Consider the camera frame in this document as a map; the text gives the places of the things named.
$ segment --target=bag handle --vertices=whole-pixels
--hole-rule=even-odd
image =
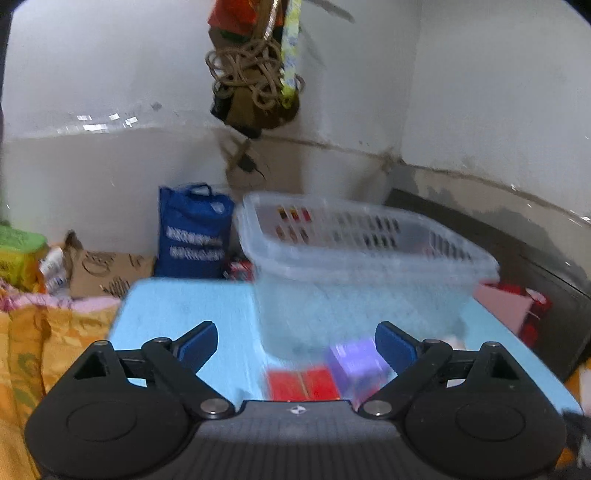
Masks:
[[[191,194],[194,190],[199,190],[202,188],[207,188],[209,191],[209,196],[213,197],[213,190],[207,183],[191,183],[185,187],[184,191]]]

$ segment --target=red box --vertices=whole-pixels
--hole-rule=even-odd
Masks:
[[[340,398],[330,370],[326,367],[310,368],[303,372],[268,370],[267,386],[272,401],[329,401]]]
[[[298,372],[267,371],[269,399],[272,401],[306,401],[304,384]]]
[[[301,373],[310,400],[338,400],[339,391],[326,367],[310,368]]]

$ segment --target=cardboard box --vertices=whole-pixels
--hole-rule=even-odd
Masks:
[[[134,282],[152,276],[154,257],[78,250],[73,258],[73,298],[110,295],[123,298]]]

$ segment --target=purple box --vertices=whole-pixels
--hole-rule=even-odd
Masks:
[[[326,363],[341,396],[354,401],[363,401],[359,396],[377,390],[392,372],[371,338],[330,347]]]

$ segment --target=white wall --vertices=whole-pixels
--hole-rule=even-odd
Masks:
[[[17,10],[2,99],[4,218],[51,241],[73,228],[89,248],[150,252],[158,185],[226,181],[239,136],[209,113],[212,4],[28,0]],[[380,200],[377,155],[400,154],[420,0],[334,4],[355,21],[304,3],[301,111],[255,151],[268,189]],[[107,132],[80,133],[97,123]]]
[[[591,27],[562,0],[424,0],[402,157],[588,215],[590,79]]]

